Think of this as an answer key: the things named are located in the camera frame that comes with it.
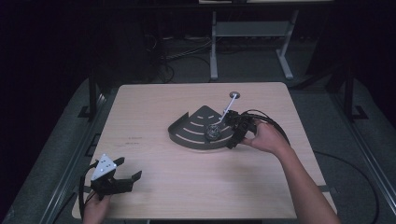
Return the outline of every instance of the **black cable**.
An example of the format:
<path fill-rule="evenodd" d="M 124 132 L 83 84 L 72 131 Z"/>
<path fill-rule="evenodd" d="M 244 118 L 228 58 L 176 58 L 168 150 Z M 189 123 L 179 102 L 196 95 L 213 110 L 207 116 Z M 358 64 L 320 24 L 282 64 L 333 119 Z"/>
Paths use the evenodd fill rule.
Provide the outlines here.
<path fill-rule="evenodd" d="M 210 63 L 209 63 L 207 60 L 205 60 L 205 59 L 203 59 L 203 58 L 201 58 L 201 57 L 198 57 L 198 56 L 193 56 L 193 55 L 190 55 L 190 56 L 181 56 L 181 57 L 178 57 L 178 58 L 176 58 L 176 59 L 171 59 L 171 60 L 169 60 L 169 61 L 175 61 L 175 60 L 180 60 L 180 59 L 189 59 L 189 58 L 198 59 L 198 60 L 200 60 L 200 61 L 206 63 L 208 66 L 210 66 Z"/>
<path fill-rule="evenodd" d="M 276 123 L 273 119 L 269 118 L 268 116 L 267 116 L 267 117 L 264 117 L 264 116 L 261 116 L 261 115 L 249 114 L 249 113 L 246 111 L 246 112 L 242 113 L 241 115 L 235 116 L 234 118 L 235 118 L 235 119 L 236 119 L 236 118 L 252 118 L 252 119 L 264 120 L 265 122 L 268 122 L 268 123 L 272 124 L 272 125 L 274 126 L 274 128 L 276 128 L 276 129 L 280 132 L 280 134 L 283 135 L 283 137 L 285 138 L 285 140 L 286 140 L 286 141 L 289 143 L 289 145 L 290 145 L 289 138 L 288 138 L 288 136 L 286 135 L 285 131 L 282 129 L 282 127 L 280 127 L 280 125 L 279 125 L 278 123 Z"/>
<path fill-rule="evenodd" d="M 377 222 L 378 216 L 379 216 L 379 200 L 378 200 L 378 194 L 375 191 L 375 187 L 372 184 L 372 182 L 370 181 L 369 177 L 361 169 L 359 169 L 356 165 L 350 163 L 349 161 L 346 161 L 344 159 L 341 159 L 339 157 L 336 157 L 334 155 L 330 155 L 330 154 L 327 154 L 327 153 L 324 153 L 324 152 L 320 152 L 320 151 L 316 151 L 316 150 L 313 150 L 313 151 L 315 153 L 319 154 L 319 155 L 327 156 L 327 157 L 333 158 L 335 160 L 341 161 L 343 163 L 346 163 L 349 166 L 351 166 L 352 168 L 354 168 L 356 171 L 361 173 L 361 175 L 366 179 L 367 183 L 370 185 L 370 188 L 371 188 L 371 190 L 372 190 L 372 192 L 374 194 L 374 197 L 375 197 L 375 216 L 374 216 L 373 220 L 370 222 L 372 224 L 375 224 Z"/>
<path fill-rule="evenodd" d="M 181 52 L 181 53 L 177 53 L 177 54 L 174 54 L 174 55 L 167 56 L 166 60 L 169 61 L 169 60 L 174 60 L 174 59 L 177 59 L 177 58 L 182 58 L 182 57 L 187 56 L 187 55 L 191 55 L 191 54 L 194 54 L 194 53 L 199 53 L 199 52 L 204 51 L 204 50 L 208 50 L 209 48 L 210 48 L 210 43 L 207 43 L 205 46 L 201 46 L 201 47 L 198 47 L 198 48 L 195 48 L 195 49 L 190 49 L 190 50 L 187 50 L 187 51 L 184 51 L 184 52 Z"/>
<path fill-rule="evenodd" d="M 248 45 L 243 48 L 240 44 L 237 44 L 231 40 L 224 40 L 223 42 L 228 42 L 228 44 L 226 46 L 222 46 L 221 44 L 219 44 L 219 49 L 217 50 L 218 54 L 235 54 L 243 52 L 248 48 Z M 232 50 L 233 45 L 237 46 L 237 49 Z"/>
<path fill-rule="evenodd" d="M 210 39 L 210 38 L 209 37 L 200 37 L 198 39 L 191 39 L 191 38 L 186 38 L 186 37 L 183 38 L 183 40 L 185 40 L 185 41 L 189 41 L 189 42 L 197 43 L 197 44 L 205 43 L 207 41 L 207 39 Z"/>
<path fill-rule="evenodd" d="M 84 183 L 85 183 L 85 176 L 87 175 L 88 171 L 91 170 L 91 168 L 95 168 L 99 161 L 96 161 L 95 163 L 91 164 L 84 172 L 84 174 L 79 178 L 79 185 L 78 185 L 78 206 L 79 206 L 79 214 L 81 215 L 81 219 L 84 218 L 84 208 L 85 208 L 85 203 L 84 203 Z"/>
<path fill-rule="evenodd" d="M 152 47 L 150 47 L 150 49 L 146 49 L 148 52 L 152 52 L 157 47 L 158 41 L 157 41 L 157 38 L 155 38 L 154 35 L 145 35 L 145 38 L 147 38 L 147 37 L 150 37 L 151 39 L 154 40 L 154 43 L 152 44 Z"/>
<path fill-rule="evenodd" d="M 73 197 L 76 195 L 76 193 L 73 193 L 68 199 L 67 201 L 64 203 L 64 206 L 62 206 L 61 210 L 59 210 L 58 214 L 56 215 L 55 219 L 53 220 L 52 224 L 56 223 L 56 221 L 58 220 L 59 216 L 61 215 L 61 213 L 64 211 L 64 209 L 66 208 L 66 206 L 70 203 L 70 201 L 73 199 Z"/>
<path fill-rule="evenodd" d="M 87 198 L 87 200 L 85 201 L 85 204 L 87 204 L 87 202 L 89 202 L 90 199 L 92 199 L 92 197 L 95 196 L 95 194 L 96 194 L 96 192 L 94 192 L 94 193 L 91 195 L 91 197 Z"/>
<path fill-rule="evenodd" d="M 174 82 L 173 78 L 175 76 L 175 69 L 173 67 L 171 67 L 169 64 L 161 64 L 165 67 L 165 73 L 168 72 L 168 70 L 170 70 L 171 72 L 171 76 L 169 78 L 166 78 L 166 74 L 164 72 L 161 71 L 161 68 L 158 69 L 157 71 L 157 77 L 163 82 L 163 84 L 167 84 L 169 82 Z"/>
<path fill-rule="evenodd" d="M 260 110 L 257 110 L 257 109 L 249 109 L 249 110 L 245 111 L 244 113 L 247 113 L 247 112 L 250 112 L 250 111 L 261 113 L 261 114 L 264 115 L 265 117 L 269 118 L 268 115 L 266 115 L 264 112 L 262 112 L 262 111 L 260 111 Z"/>

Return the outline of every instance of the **wooden table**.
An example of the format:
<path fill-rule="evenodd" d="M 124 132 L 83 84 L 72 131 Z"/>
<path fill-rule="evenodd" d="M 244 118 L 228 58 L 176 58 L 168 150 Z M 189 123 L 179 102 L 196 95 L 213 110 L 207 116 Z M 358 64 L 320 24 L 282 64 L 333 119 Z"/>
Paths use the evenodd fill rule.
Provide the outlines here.
<path fill-rule="evenodd" d="M 115 178 L 143 174 L 132 192 L 112 197 L 108 218 L 296 218 L 275 156 L 242 145 L 202 151 L 170 140 L 170 124 L 203 105 L 221 114 L 231 91 L 241 94 L 232 110 L 259 109 L 278 122 L 307 172 L 319 186 L 326 185 L 284 84 L 128 85 L 120 87 L 92 162 L 103 153 L 112 160 L 125 157 Z M 324 195 L 335 209 L 330 194 Z M 77 203 L 73 216 L 79 217 Z"/>

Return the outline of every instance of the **metal rod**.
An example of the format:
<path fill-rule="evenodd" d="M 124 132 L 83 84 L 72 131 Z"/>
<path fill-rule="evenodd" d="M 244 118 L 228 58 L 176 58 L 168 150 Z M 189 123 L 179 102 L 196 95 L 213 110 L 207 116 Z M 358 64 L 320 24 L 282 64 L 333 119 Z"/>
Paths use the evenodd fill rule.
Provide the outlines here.
<path fill-rule="evenodd" d="M 291 15 L 290 22 L 288 25 L 288 30 L 285 33 L 285 42 L 283 43 L 282 49 L 279 52 L 279 56 L 284 57 L 286 54 L 286 50 L 288 49 L 289 42 L 291 40 L 291 35 L 293 34 L 294 25 L 297 21 L 298 12 L 299 10 L 294 10 L 293 14 Z"/>
<path fill-rule="evenodd" d="M 233 104 L 233 101 L 236 99 L 237 96 L 238 96 L 238 94 L 233 93 L 233 99 L 228 104 L 227 108 L 223 111 L 223 115 L 220 118 L 220 122 L 222 122 L 222 120 L 224 119 L 225 115 L 227 114 L 228 110 L 230 109 L 231 105 Z"/>

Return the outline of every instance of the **cable on floor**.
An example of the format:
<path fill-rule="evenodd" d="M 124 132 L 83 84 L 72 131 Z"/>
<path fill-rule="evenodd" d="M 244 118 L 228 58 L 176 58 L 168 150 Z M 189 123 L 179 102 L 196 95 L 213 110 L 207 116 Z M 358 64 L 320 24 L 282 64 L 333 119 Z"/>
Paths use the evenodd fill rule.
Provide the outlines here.
<path fill-rule="evenodd" d="M 313 151 L 315 153 L 319 154 L 319 155 L 330 157 L 330 158 L 333 158 L 335 160 L 341 161 L 341 162 L 343 162 L 345 164 L 348 164 L 349 166 L 354 168 L 356 171 L 358 171 L 366 179 L 366 181 L 370 185 L 370 188 L 371 188 L 371 190 L 372 190 L 372 192 L 374 194 L 374 197 L 375 197 L 375 215 L 374 215 L 373 220 L 370 222 L 371 224 L 375 224 L 377 222 L 378 216 L 379 216 L 379 200 L 378 200 L 378 194 L 375 191 L 375 187 L 372 184 L 372 182 L 370 181 L 369 177 L 361 169 L 359 169 L 356 165 L 352 164 L 349 161 L 346 161 L 344 159 L 341 159 L 339 157 L 336 157 L 334 155 L 330 155 L 330 154 L 327 154 L 327 153 L 324 153 L 324 152 L 320 152 L 320 151 L 316 151 L 316 150 L 313 150 Z"/>
<path fill-rule="evenodd" d="M 193 56 L 193 55 L 177 57 L 175 59 L 168 60 L 168 62 L 170 63 L 172 61 L 181 60 L 181 59 L 197 59 L 197 60 L 204 62 L 205 64 L 207 64 L 210 67 L 210 63 L 207 60 L 205 60 L 201 57 L 198 57 L 198 56 Z M 175 73 L 176 73 L 175 69 L 172 66 L 170 66 L 168 63 L 160 63 L 159 68 L 158 68 L 158 78 L 161 80 L 161 82 L 163 84 L 167 84 L 170 82 L 175 83 L 175 81 L 173 80 Z"/>

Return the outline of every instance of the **dark floor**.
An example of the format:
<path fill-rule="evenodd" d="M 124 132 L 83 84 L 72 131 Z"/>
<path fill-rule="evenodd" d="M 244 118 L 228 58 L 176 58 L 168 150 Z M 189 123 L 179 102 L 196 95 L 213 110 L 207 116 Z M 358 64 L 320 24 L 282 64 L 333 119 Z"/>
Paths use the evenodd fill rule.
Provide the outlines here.
<path fill-rule="evenodd" d="M 167 41 L 166 44 L 171 50 L 169 55 L 186 48 L 185 43 L 172 40 Z M 305 71 L 315 43 L 296 41 L 290 44 L 287 58 L 295 75 L 294 80 L 286 80 L 283 77 L 274 52 L 278 44 L 279 42 L 275 41 L 258 47 L 237 49 L 232 53 L 220 53 L 217 82 L 278 81 L 293 86 L 311 78 L 305 74 Z M 172 69 L 166 73 L 163 67 L 161 73 L 151 83 L 163 83 L 172 76 L 173 72 L 172 80 L 168 80 L 168 84 L 165 85 L 208 82 L 210 78 L 208 52 L 190 56 L 193 57 L 182 57 L 169 62 L 168 65 Z M 368 119 L 356 120 L 355 123 L 347 121 L 342 108 L 337 103 L 339 99 L 342 100 L 343 93 L 342 91 L 337 94 L 327 93 L 324 86 L 328 79 L 325 77 L 305 90 L 290 91 L 290 94 L 312 148 L 318 152 L 316 154 L 318 164 L 331 188 L 338 216 L 343 223 L 372 223 L 373 220 L 376 220 L 376 223 L 396 223 L 395 213 L 391 210 L 381 187 L 378 186 L 354 130 L 358 130 L 365 140 L 365 144 L 369 146 L 392 186 L 396 184 L 394 176 L 396 132 L 359 81 L 355 81 L 354 105 L 360 105 Z M 102 131 L 116 94 L 117 88 L 107 91 L 100 101 L 95 120 L 88 122 L 88 119 L 78 118 L 80 109 L 89 103 L 88 82 L 86 80 L 81 84 L 70 99 L 4 223 L 51 223 L 57 215 L 59 216 L 56 223 L 80 223 L 80 220 L 71 216 L 71 209 L 76 200 L 73 192 L 78 177 L 91 161 L 90 157 L 84 156 L 85 151 L 90 148 L 92 139 Z M 146 223 L 146 221 L 107 220 L 106 223 Z M 150 223 L 261 223 L 261 221 L 151 220 Z M 296 223 L 296 221 L 265 220 L 263 223 Z"/>

